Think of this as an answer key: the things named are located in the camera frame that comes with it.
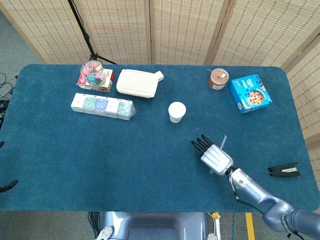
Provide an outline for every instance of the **peanut butter jar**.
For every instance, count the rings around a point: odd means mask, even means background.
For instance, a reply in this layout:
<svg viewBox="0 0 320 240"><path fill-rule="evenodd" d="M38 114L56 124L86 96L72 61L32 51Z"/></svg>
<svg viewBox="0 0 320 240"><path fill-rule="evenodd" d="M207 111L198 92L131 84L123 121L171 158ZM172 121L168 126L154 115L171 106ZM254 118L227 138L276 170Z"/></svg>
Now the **peanut butter jar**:
<svg viewBox="0 0 320 240"><path fill-rule="evenodd" d="M213 90L221 90L224 88L228 80L229 73L222 68L216 68L212 70L208 84Z"/></svg>

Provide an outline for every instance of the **blue felt surface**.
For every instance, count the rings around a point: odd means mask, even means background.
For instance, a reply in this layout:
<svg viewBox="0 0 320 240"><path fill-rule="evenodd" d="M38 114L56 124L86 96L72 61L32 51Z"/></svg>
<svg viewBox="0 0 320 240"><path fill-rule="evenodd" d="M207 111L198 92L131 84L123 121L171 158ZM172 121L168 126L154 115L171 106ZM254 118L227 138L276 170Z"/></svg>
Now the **blue felt surface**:
<svg viewBox="0 0 320 240"><path fill-rule="evenodd" d="M226 176L209 174L190 144L200 134L220 144L236 167L295 208L315 210L319 191L300 130L286 74L276 67L222 66L230 79L258 74L273 104L240 115L225 87L208 87L214 66L108 65L161 70L154 98L76 86L80 65L28 65L20 73L1 129L2 210L244 212ZM133 100L131 121L73 112L75 93ZM171 123L171 102L186 115ZM301 176L270 177L267 167L298 162Z"/></svg>

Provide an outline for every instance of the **yellow tape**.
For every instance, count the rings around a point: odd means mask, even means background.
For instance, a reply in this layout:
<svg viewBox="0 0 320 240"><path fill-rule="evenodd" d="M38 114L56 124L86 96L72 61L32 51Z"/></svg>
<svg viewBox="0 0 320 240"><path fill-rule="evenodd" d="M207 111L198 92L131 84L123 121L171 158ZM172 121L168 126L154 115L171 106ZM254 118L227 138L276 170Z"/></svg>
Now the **yellow tape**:
<svg viewBox="0 0 320 240"><path fill-rule="evenodd" d="M250 212L245 213L246 229L248 231L248 240L255 240L254 223L252 221L252 214Z"/></svg>

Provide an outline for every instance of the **robotic arm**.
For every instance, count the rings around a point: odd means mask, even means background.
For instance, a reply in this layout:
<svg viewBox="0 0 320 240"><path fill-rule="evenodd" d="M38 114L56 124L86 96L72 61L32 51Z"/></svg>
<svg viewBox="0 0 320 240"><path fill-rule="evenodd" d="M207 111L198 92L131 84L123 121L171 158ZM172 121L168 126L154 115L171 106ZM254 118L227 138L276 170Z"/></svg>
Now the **robotic arm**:
<svg viewBox="0 0 320 240"><path fill-rule="evenodd" d="M275 232L289 232L303 239L298 233L304 233L314 239L320 239L320 215L295 210L286 201L267 192L240 168L234 167L233 159L206 136L197 138L199 144L191 143L202 153L201 160L216 174L227 175L236 201L241 204L253 205L239 199L238 192L244 193L256 205L272 204L266 212L261 212L265 224Z"/></svg>

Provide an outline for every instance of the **white cup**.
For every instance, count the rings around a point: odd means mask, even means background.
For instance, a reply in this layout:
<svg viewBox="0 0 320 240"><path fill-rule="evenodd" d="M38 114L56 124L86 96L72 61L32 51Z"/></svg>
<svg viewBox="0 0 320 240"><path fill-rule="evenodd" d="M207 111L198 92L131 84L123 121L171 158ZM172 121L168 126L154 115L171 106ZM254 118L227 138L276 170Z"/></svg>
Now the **white cup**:
<svg viewBox="0 0 320 240"><path fill-rule="evenodd" d="M170 104L168 111L170 121L176 124L181 121L187 110L186 106L182 102L175 101Z"/></svg>

